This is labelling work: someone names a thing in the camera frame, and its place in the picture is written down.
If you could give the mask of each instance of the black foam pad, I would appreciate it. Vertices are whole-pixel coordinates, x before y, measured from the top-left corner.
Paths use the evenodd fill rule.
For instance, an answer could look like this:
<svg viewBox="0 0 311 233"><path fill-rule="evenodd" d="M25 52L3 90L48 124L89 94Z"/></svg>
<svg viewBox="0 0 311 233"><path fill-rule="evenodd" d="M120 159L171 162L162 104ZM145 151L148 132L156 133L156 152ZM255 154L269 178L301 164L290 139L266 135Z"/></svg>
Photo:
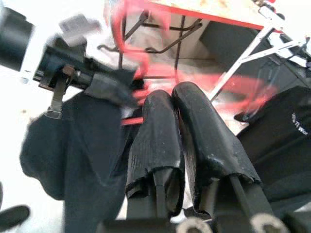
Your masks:
<svg viewBox="0 0 311 233"><path fill-rule="evenodd" d="M151 93L144 103L142 114L144 123L129 153L126 192L156 171L172 168L178 175L171 179L178 179L179 182L176 189L177 213L184 193L184 157L170 95L162 90Z"/></svg>
<svg viewBox="0 0 311 233"><path fill-rule="evenodd" d="M231 174L260 182L245 150L218 115L201 89L191 82L180 83L172 94L179 110L186 150L186 166L194 208L200 204L203 187Z"/></svg>

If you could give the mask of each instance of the table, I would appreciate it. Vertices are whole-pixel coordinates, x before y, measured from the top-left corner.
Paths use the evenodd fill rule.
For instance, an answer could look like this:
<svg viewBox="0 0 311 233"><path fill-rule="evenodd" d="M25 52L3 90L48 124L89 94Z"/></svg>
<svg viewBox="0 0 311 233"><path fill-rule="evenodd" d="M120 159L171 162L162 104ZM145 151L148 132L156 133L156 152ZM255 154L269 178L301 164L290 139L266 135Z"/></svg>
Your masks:
<svg viewBox="0 0 311 233"><path fill-rule="evenodd" d="M265 18L252 0L148 0L172 13L261 30Z"/></svg>
<svg viewBox="0 0 311 233"><path fill-rule="evenodd" d="M248 61L252 61L264 56L271 55L280 50L289 49L295 46L302 46L304 44L305 38L301 35L296 35L296 30L292 30L285 25L285 21L277 16L271 9L266 6L259 7L252 2L252 0L148 0L149 3L155 4L158 8L160 7L163 11L168 11L171 13L176 13L182 15L181 26L170 27L171 30L180 31L179 38L167 46L163 50L156 50L154 48L147 48L145 52L147 53L164 53L169 48L174 45L178 45L175 59L175 70L177 70L179 52L181 48L182 39L189 36L191 33L196 31L202 26L200 21L202 19L217 21L220 23L227 23L237 26L243 26L253 29L261 30L258 35L251 42L249 47L242 53L242 55L237 59L233 66L228 72L225 72L218 80L216 86L209 94L211 101L214 101L220 94L223 86L235 73L235 71L241 66L241 64ZM145 27L159 27L158 25L145 23L148 18L146 15L148 12L143 12L139 18L137 24L125 34L126 18L123 19L122 34L123 38L126 40L134 33L134 31L140 26ZM184 28L185 17L197 17L193 25ZM292 41L283 44L282 46L264 50L255 54L251 53L253 50L273 31L282 31L288 35ZM102 45L100 48L105 48L109 51L118 51L118 48L108 48ZM122 67L122 54L120 53L119 67Z"/></svg>

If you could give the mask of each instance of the red metal frame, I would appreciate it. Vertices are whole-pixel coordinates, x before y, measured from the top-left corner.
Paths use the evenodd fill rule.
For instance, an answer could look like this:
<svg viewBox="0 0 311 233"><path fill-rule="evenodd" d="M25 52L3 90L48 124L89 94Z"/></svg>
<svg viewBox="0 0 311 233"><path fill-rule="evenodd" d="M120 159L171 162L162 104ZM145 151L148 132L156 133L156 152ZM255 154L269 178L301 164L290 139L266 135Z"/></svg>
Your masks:
<svg viewBox="0 0 311 233"><path fill-rule="evenodd" d="M179 70L175 70L174 67L166 65L166 64L149 64L149 54L142 52L143 49L136 48L133 46L130 46L128 44L125 44L122 33L121 33L121 23L122 19L126 17L128 14L135 14L135 13L141 13L142 10L145 11L152 11L153 16L160 19L162 22L163 28L164 28L164 35L165 32L168 32L169 26L170 26L170 14L172 12L178 13L178 14L187 14L190 16L200 17L200 18L206 18L207 15L204 15L202 13L196 13L193 11L188 10L182 10L179 8L174 7L168 7L163 6L161 4L156 3L150 3L145 0L125 0L119 2L119 4L114 9L114 13L111 17L112 19L112 33L115 39L116 46L119 47L120 52L124 53L125 56L128 56L130 59L133 59L134 61L137 61L140 63L140 67L137 69L134 79L142 79L145 80L144 89L140 91L135 91L133 93L133 96L138 100L138 103L142 105L146 99L146 97L154 90L156 89L163 89L167 91L168 93L171 93L174 86L178 84L179 82L184 81L191 81L195 84L197 84L200 88L202 88L205 91L209 91L213 88L213 86L218 81L220 74L192 74L192 75L186 75L183 72ZM230 22L236 22L236 25L243 26L241 22L228 20L227 23ZM170 82L170 85L166 86L157 86L155 89L150 88L151 81L149 79L166 79ZM230 79L230 81L224 86L223 90L242 94L245 95L245 99L239 102L231 102L231 103L225 103L220 104L216 106L216 109L218 111L235 111L240 112L243 111L245 108L248 110L255 110L258 107L261 107L268 99L270 99L275 93L275 88L269 88L265 94L264 97L260 97L254 100L254 92L250 90L254 90L254 87L257 86L259 88L265 88L264 82L257 79L252 79L249 77L243 77L243 76L234 76ZM130 118L130 119L124 119L122 121L123 125L132 125L132 124L141 124L143 122L142 117L138 118Z"/></svg>

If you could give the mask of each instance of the metal bar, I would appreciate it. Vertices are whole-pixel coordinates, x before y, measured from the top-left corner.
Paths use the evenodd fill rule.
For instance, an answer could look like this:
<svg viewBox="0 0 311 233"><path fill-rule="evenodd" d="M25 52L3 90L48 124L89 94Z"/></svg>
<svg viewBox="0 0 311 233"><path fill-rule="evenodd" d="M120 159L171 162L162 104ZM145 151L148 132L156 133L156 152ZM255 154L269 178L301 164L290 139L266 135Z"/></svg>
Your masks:
<svg viewBox="0 0 311 233"><path fill-rule="evenodd" d="M186 16L182 16L182 17L181 17L181 23L180 23L180 28L181 28L181 29L184 28L185 20L186 20ZM179 37L178 37L178 38L181 38L182 36L183 36L183 31L180 31L180 32L179 32ZM175 78L176 78L177 83L178 83L177 68L178 68L178 61L179 61L180 49L181 49L181 40L179 41L179 43L178 43L178 45L177 45L176 58L175 58L175 64L174 64L174 68L175 68Z"/></svg>
<svg viewBox="0 0 311 233"><path fill-rule="evenodd" d="M201 22L202 19L199 18L197 19L191 26L186 27L186 28L178 28L178 27L170 27L170 30L172 31L182 31L182 32L186 32L191 30L193 27L195 27L199 22ZM157 24L151 24L151 23L143 23L142 24L143 27L149 27L149 28L161 28L160 25Z"/></svg>
<svg viewBox="0 0 311 233"><path fill-rule="evenodd" d="M242 64L242 60L248 57L253 50L261 43L261 41L265 38L265 36L273 30L274 27L272 25L265 26L254 38L252 43L247 47L247 49L241 54L241 56L236 60L236 62L232 65L232 67L228 70L228 72L224 73L212 92L209 94L209 99L213 102L219 93L221 92L223 86L227 83L227 81L231 78L231 76L237 71L237 69Z"/></svg>
<svg viewBox="0 0 311 233"><path fill-rule="evenodd" d="M137 23L131 28L131 30L125 35L124 41L126 41L128 38L130 38L131 35L133 35L134 32L135 32L135 31L144 23L144 21L146 21L147 19L148 19L148 15L146 14L146 12L143 12L143 13L140 15L140 17L139 17L138 22L137 22ZM111 48L111 47L108 47L107 45L99 45L99 46L97 47L98 50L100 50L100 49L102 49L102 48L104 48L104 49L106 49L106 50L108 50L108 51L110 51L110 52L118 52L118 51L119 51L117 46L115 46L114 48Z"/></svg>
<svg viewBox="0 0 311 233"><path fill-rule="evenodd" d="M146 48L145 51L147 53L164 53L167 50L169 50L171 47L173 47L174 45L178 44L180 41L182 41L183 39L185 39L186 37L188 37L190 34L192 34L193 32L195 32L196 30L198 30L201 27L202 27L202 23L199 23L193 29L191 29L190 31L186 32L184 35L182 35L182 37L179 37L177 40L175 40L173 43L171 43L169 46L167 46L163 50L158 51L158 50L156 50L156 49L154 49L152 47L149 47L149 48Z"/></svg>
<svg viewBox="0 0 311 233"><path fill-rule="evenodd" d="M253 216L262 213L273 216L258 183L250 183L237 175L229 175L218 182L213 215L215 232L253 232Z"/></svg>
<svg viewBox="0 0 311 233"><path fill-rule="evenodd" d="M185 28L185 29L187 29L188 32L185 33L185 34L182 36L182 39L186 38L187 36L189 36L190 34L192 34L194 31L196 31L196 30L198 30L199 28L201 28L201 27L203 26L203 24L200 23L200 21L202 21L202 20L201 20L201 19L198 19L198 20L196 20L190 27ZM134 27L127 33L127 35L125 36L125 40L128 39L128 38L137 30L137 28L140 27L140 25L142 25L142 22L138 21L137 24L135 24ZM176 40L176 41L174 41L174 42L171 43L169 46L167 46L165 49L160 50L160 51L158 51L158 50L156 50L156 49L154 49L154 48L152 48L152 47L149 47L149 48L146 48L145 50L141 50L141 51L136 50L136 51L134 51L134 52L146 52L146 53L154 53L154 54L164 53L164 52L166 52L167 50L169 50L171 47L173 47L174 45L176 45L177 43L179 43L179 41L180 41L179 39ZM106 46L106 45L99 45L99 46L97 47L97 49L102 49L102 48L104 48L104 49L106 49L106 50L108 50L108 51L110 51L110 52L119 52L119 49L118 49L117 47L110 48L110 47L108 47L108 46Z"/></svg>
<svg viewBox="0 0 311 233"><path fill-rule="evenodd" d="M122 20L122 38L124 41L125 36L125 30L126 30L126 15L124 16ZM122 69L122 62L123 62L123 53L119 52L119 69Z"/></svg>
<svg viewBox="0 0 311 233"><path fill-rule="evenodd" d="M139 182L126 193L127 219L156 218L156 189L150 182Z"/></svg>
<svg viewBox="0 0 311 233"><path fill-rule="evenodd" d="M155 187L156 192L156 217L157 218L165 218L167 217L168 210L166 207L166 200L165 200L165 188L164 186L157 185Z"/></svg>
<svg viewBox="0 0 311 233"><path fill-rule="evenodd" d="M66 80L64 74L60 74L60 77L57 79L56 86L54 88L53 99L51 105L44 114L45 116L53 119L62 118L62 109L63 109L63 96L66 90Z"/></svg>
<svg viewBox="0 0 311 233"><path fill-rule="evenodd" d="M290 41L290 42L287 42L287 43L285 43L285 44L283 44L283 45L281 45L279 47L273 47L271 49L264 50L264 51L261 51L261 52L257 52L257 53L254 53L254 54L248 56L248 57L245 57L244 59L241 60L241 63L253 61L253 60L256 60L258 58L265 57L265 56L271 55L273 53L276 53L279 50L289 49L289 48L292 48L292 47L295 47L295 46L299 46L301 44L302 44L301 41Z"/></svg>

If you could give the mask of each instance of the black metal rod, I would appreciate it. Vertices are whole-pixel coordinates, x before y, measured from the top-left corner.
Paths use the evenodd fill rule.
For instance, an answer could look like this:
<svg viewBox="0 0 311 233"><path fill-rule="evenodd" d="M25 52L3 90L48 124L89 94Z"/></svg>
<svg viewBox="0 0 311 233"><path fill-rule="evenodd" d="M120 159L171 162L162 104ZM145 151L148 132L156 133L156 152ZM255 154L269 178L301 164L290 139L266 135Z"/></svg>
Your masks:
<svg viewBox="0 0 311 233"><path fill-rule="evenodd" d="M126 30L126 16L124 16L122 20L122 39L124 41L125 37L125 30ZM123 62L123 53L119 52L119 69L122 69L122 62Z"/></svg>
<svg viewBox="0 0 311 233"><path fill-rule="evenodd" d="M251 213L249 204L247 203L247 197L240 183L239 178L235 175L229 176L229 178L230 178L233 190L235 191L235 194L238 198L238 201L240 202L241 208L243 209L246 216L250 218L252 216L252 213Z"/></svg>
<svg viewBox="0 0 311 233"><path fill-rule="evenodd" d="M144 23L144 21L146 21L148 19L148 16L146 16L146 13L143 12L139 18L139 21L132 27L132 29L125 35L125 41L132 35L134 34L134 32L140 27L140 26L144 26L144 27L151 27L151 28L160 28L159 25L155 25L155 24L148 24L148 23ZM177 27L170 27L170 30L175 30L175 31L191 31L194 29L194 31L196 31L197 29L199 29L202 26L202 23L200 23L202 21L202 19L197 19L191 26L187 27L187 28L177 28ZM157 51L154 48L147 48L147 50L145 51L141 51L141 52L147 52L147 53L164 53L166 52L168 49L170 49L172 46L174 46L176 43L171 44L167 47L167 49L161 50L161 51ZM97 49L106 49L110 52L119 52L118 47L114 47L114 48L110 48L107 45L99 45L97 47Z"/></svg>
<svg viewBox="0 0 311 233"><path fill-rule="evenodd" d="M148 15L146 14L146 12L143 12L143 13L140 15L140 17L139 17L138 22L137 22L137 23L131 28L131 30L125 35L124 41L126 41L128 38L130 38L131 35L133 35L134 32L135 32L135 31L144 23L144 21L146 21L147 19L148 19ZM99 45L99 46L97 47L98 50L100 50L100 49L102 49L102 48L104 48L104 49L106 49L106 50L108 50L108 51L110 51L110 52L118 52L118 51L119 51L117 46L115 46L114 48L111 48L111 47L108 47L107 45Z"/></svg>
<svg viewBox="0 0 311 233"><path fill-rule="evenodd" d="M180 23L180 27L182 29L184 28L185 20L186 20L186 16L182 16L181 17L181 23ZM182 36L183 36L183 31L180 31L178 38L181 38ZM175 72L177 72L180 49L181 49L181 40L178 42L178 45L177 45L176 58L175 58L175 64L174 64Z"/></svg>
<svg viewBox="0 0 311 233"><path fill-rule="evenodd" d="M170 30L172 31L183 31L183 32L186 32L186 31L189 31L191 30L192 28L194 28L199 22L201 22L202 19L197 19L191 26L189 27L186 27L186 28L178 28L178 27L170 27ZM151 24L151 23L143 23L142 24L143 27L149 27L149 28L161 28L160 25L157 25L157 24Z"/></svg>
<svg viewBox="0 0 311 233"><path fill-rule="evenodd" d="M182 41L183 39L185 39L186 37L188 37L189 35L191 35L193 32L195 32L196 30L198 30L199 28L202 27L202 23L199 23L197 26L195 26L192 30L186 32L184 35L182 35L181 37L179 37L177 40L175 40L173 43L171 43L169 46L167 46L165 49L163 50L156 50L152 47L146 48L145 51L147 53L164 53L167 50L169 50L171 47L173 47L174 45L178 44L180 41Z"/></svg>

